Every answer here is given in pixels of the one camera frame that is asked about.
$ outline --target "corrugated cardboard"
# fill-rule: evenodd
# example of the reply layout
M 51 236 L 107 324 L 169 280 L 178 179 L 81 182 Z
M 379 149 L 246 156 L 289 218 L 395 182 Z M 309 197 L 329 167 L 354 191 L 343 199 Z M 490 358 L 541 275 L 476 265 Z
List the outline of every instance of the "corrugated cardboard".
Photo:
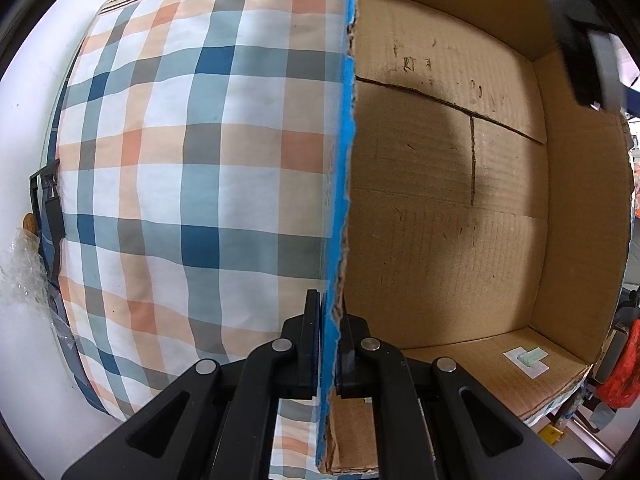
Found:
M 575 386 L 610 324 L 632 192 L 622 120 L 575 103 L 543 0 L 358 8 L 350 313 L 409 357 L 453 357 L 526 418 Z M 549 370 L 502 355 L 519 346 Z M 333 473 L 376 463 L 370 404 L 334 400 L 327 450 Z

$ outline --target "white sticker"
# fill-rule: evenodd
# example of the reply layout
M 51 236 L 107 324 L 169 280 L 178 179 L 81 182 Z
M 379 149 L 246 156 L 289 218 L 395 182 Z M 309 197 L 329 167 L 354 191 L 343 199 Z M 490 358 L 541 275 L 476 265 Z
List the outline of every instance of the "white sticker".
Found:
M 513 350 L 509 350 L 508 352 L 505 352 L 504 355 L 507 357 L 507 359 L 509 361 L 514 363 L 520 370 L 522 370 L 524 373 L 526 373 L 532 379 L 535 379 L 541 373 L 546 372 L 547 370 L 549 370 L 549 367 L 547 365 L 545 365 L 542 361 L 533 361 L 531 366 L 526 366 L 525 364 L 523 364 L 518 359 L 518 357 L 520 357 L 521 355 L 526 354 L 526 353 L 527 353 L 527 351 L 522 346 L 518 346 L 517 348 L 514 348 Z

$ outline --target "yellow object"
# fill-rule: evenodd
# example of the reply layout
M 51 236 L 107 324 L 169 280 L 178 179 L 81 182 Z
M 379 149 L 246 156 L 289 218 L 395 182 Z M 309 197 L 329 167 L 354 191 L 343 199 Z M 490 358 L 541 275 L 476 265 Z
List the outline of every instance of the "yellow object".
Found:
M 538 432 L 538 435 L 547 444 L 552 446 L 558 440 L 564 437 L 564 431 L 558 430 L 558 428 L 554 427 L 552 424 L 547 424 Z

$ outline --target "plastic bag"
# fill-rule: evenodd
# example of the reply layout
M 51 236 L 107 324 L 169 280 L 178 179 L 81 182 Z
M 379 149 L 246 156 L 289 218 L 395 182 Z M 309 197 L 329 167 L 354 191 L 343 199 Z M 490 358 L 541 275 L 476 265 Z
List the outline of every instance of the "plastic bag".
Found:
M 19 228 L 14 241 L 0 253 L 0 305 L 23 305 L 48 316 L 61 344 L 72 348 L 76 338 L 69 325 L 49 307 L 49 281 L 38 253 L 38 237 Z
M 596 395 L 613 409 L 630 408 L 640 395 L 640 319 L 631 326 L 629 339 L 607 381 Z

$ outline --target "checkered tablecloth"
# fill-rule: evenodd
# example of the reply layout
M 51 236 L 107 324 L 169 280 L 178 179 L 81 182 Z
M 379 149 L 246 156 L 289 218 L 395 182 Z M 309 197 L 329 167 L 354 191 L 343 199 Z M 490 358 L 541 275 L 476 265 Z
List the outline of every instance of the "checkered tablecloth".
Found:
M 82 367 L 121 420 L 202 358 L 244 358 L 321 288 L 345 0 L 110 0 L 60 102 L 59 276 Z M 285 400 L 272 478 L 314 465 Z

